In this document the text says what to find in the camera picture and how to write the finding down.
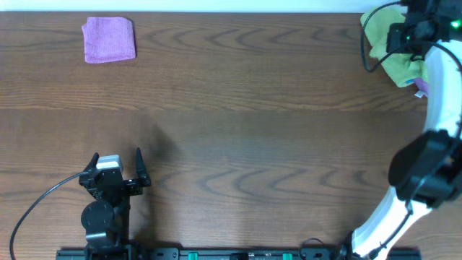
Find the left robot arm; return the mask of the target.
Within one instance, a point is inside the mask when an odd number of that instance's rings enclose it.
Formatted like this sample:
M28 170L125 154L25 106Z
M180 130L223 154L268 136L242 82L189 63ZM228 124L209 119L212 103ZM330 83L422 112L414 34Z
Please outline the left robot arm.
M135 178L123 178L119 155L94 154L79 177L79 185L95 199L81 214L86 231L86 259L139 259L140 246L129 240L130 198L151 185L141 150L136 149Z

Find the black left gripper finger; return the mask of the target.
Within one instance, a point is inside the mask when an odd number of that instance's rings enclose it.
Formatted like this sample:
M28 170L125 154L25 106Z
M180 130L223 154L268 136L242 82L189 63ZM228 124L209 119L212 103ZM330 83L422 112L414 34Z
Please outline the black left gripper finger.
M97 161L99 159L99 154L96 152L93 156L90 162L87 164L85 167L84 171L92 171L96 168Z
M147 167L144 164L141 149L139 147L136 148L135 170L140 185L143 187L151 186L151 178L147 172Z

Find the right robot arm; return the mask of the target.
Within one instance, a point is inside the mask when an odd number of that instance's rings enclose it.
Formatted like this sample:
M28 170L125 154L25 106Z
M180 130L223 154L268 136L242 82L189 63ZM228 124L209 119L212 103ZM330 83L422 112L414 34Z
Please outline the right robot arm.
M461 2L399 4L407 14L389 27L385 51L427 66L424 130L394 155L385 196L335 259L419 259L418 251L401 253L394 244L417 220L461 195Z

